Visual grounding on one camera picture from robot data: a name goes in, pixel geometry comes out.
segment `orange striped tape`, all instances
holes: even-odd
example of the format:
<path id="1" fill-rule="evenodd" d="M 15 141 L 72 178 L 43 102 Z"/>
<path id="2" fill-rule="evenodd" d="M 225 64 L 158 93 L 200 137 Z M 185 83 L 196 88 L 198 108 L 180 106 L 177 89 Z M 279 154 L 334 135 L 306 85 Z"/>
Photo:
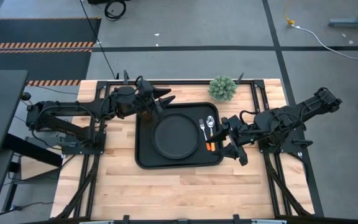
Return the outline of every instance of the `orange striped tape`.
<path id="1" fill-rule="evenodd" d="M 81 80 L 30 80 L 27 86 L 78 86 Z"/>
<path id="2" fill-rule="evenodd" d="M 51 52 L 92 52 L 91 49 L 54 49 L 54 50 L 0 50 L 1 53 L 51 53 Z"/>
<path id="3" fill-rule="evenodd" d="M 64 48 L 64 47 L 93 47 L 94 42 L 24 42 L 0 43 L 0 49 L 31 49 L 31 48 Z"/>
<path id="4" fill-rule="evenodd" d="M 89 17 L 90 19 L 101 19 L 100 17 Z M 24 17 L 18 17 L 18 18 L 0 18 L 0 20 L 19 20 L 19 19 L 31 19 L 31 20 L 37 20 L 37 19 L 86 19 L 86 17 L 53 17 L 53 18 L 24 18 Z"/>

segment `concrete floor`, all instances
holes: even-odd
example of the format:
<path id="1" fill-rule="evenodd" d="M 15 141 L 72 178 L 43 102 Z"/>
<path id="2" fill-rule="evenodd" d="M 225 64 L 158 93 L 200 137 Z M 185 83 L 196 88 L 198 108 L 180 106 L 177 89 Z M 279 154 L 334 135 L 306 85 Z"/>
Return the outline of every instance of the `concrete floor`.
<path id="1" fill-rule="evenodd" d="M 269 0 L 281 46 L 318 46 L 309 34 L 288 28 L 283 18 L 284 0 Z M 322 42 L 333 46 L 358 45 L 358 29 L 332 29 L 329 18 L 355 17 L 358 1 L 289 0 L 287 16 L 298 26 L 316 32 Z M 99 39 L 103 47 L 153 47 L 192 45 L 272 46 L 262 1 L 259 0 L 133 0 L 127 13 L 116 21 L 85 2 L 89 16 L 102 17 Z M 5 0 L 0 17 L 83 17 L 78 0 Z M 344 52 L 358 57 L 358 52 Z M 126 69 L 131 78 L 214 78 L 216 75 L 244 78 L 282 78 L 275 52 L 189 51 L 108 52 L 114 71 Z M 314 176 L 326 217 L 358 219 L 358 62 L 332 52 L 284 52 L 284 61 L 296 101 L 309 98 L 321 86 L 343 100 L 334 114 L 307 122 L 307 139 Z M 111 78 L 102 53 L 94 52 L 87 79 Z M 75 87 L 57 87 L 78 91 Z M 37 100 L 73 100 L 47 90 L 28 88 Z M 24 107 L 16 115 L 25 118 Z M 14 120 L 11 133 L 28 136 L 21 121 Z M 45 201 L 54 197 L 55 180 L 20 185 L 14 203 Z M 0 223 L 46 220 L 50 207 L 31 209 L 0 217 Z"/>

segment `spoon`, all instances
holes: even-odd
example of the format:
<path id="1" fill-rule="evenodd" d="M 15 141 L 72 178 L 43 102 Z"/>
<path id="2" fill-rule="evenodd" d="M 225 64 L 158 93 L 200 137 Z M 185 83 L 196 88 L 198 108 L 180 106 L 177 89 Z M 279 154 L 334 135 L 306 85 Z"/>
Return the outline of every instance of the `spoon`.
<path id="1" fill-rule="evenodd" d="M 215 125 L 215 120 L 212 116 L 208 116 L 206 118 L 206 125 L 209 127 L 209 130 L 210 130 L 210 136 L 212 137 L 213 135 L 213 130 L 212 128 L 214 127 Z M 211 151 L 215 151 L 215 143 L 211 143 Z"/>

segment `butcher block tabletop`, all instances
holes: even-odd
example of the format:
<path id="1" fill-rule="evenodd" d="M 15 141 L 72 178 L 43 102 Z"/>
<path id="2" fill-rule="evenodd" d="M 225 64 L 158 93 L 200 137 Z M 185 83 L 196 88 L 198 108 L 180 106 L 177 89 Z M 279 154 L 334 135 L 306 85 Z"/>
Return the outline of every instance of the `butcher block tabletop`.
<path id="1" fill-rule="evenodd" d="M 83 80 L 78 100 L 93 101 L 97 82 Z M 264 82 L 270 108 L 285 106 L 280 79 Z M 171 88 L 167 96 L 176 96 L 172 103 L 213 103 L 221 118 L 239 115 L 241 110 L 255 111 L 250 85 L 239 85 L 232 101 L 226 103 L 215 102 L 208 95 L 208 85 L 156 87 Z M 260 91 L 258 95 L 263 108 Z M 252 123 L 253 117 L 243 116 L 247 123 Z M 233 214 L 241 218 L 274 218 L 264 157 L 257 144 L 244 146 L 249 160 L 246 166 L 224 158 L 216 166 L 145 170 L 135 162 L 135 119 L 133 115 L 106 122 L 106 148 L 99 162 L 92 220 L 122 220 L 124 215 L 130 215 L 131 220 L 232 219 Z M 90 118 L 74 117 L 72 123 L 89 126 Z M 302 163 L 288 154 L 280 157 L 287 187 L 313 213 Z M 76 192 L 82 162 L 83 156 L 77 155 L 60 172 L 51 217 L 58 215 Z M 277 186 L 276 191 L 283 214 L 282 194 Z M 84 195 L 81 215 L 85 214 L 88 192 Z"/>

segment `floor mat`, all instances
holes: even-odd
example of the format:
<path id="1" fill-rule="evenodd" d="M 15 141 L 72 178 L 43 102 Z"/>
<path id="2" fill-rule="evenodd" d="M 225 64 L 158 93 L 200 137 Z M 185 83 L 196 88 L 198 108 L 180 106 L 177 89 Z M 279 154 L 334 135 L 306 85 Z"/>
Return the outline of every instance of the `floor mat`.
<path id="1" fill-rule="evenodd" d="M 0 50 L 0 70 L 27 70 L 30 85 L 79 85 L 90 57 L 89 49 Z"/>
<path id="2" fill-rule="evenodd" d="M 96 33 L 101 19 L 90 19 Z M 0 49 L 91 47 L 96 42 L 85 18 L 0 18 Z"/>

